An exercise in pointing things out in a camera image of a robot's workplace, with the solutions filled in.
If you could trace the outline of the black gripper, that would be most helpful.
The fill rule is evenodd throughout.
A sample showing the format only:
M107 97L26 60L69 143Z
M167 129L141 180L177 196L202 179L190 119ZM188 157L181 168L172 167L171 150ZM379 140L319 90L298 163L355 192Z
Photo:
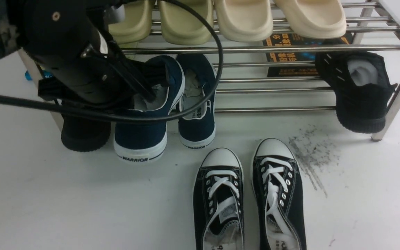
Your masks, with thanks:
M155 86L169 87L163 61L128 59L109 33L96 33L72 61L47 56L52 76L39 81L38 96L87 105L113 105L139 94L146 101L157 98Z

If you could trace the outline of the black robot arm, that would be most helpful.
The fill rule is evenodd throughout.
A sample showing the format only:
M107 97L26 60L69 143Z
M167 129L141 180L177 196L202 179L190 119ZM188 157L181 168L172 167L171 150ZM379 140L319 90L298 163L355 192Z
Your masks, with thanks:
M112 106L134 95L157 98L169 87L164 62L127 59L107 32L106 10L126 0L0 0L0 59L23 49L52 74L38 96Z

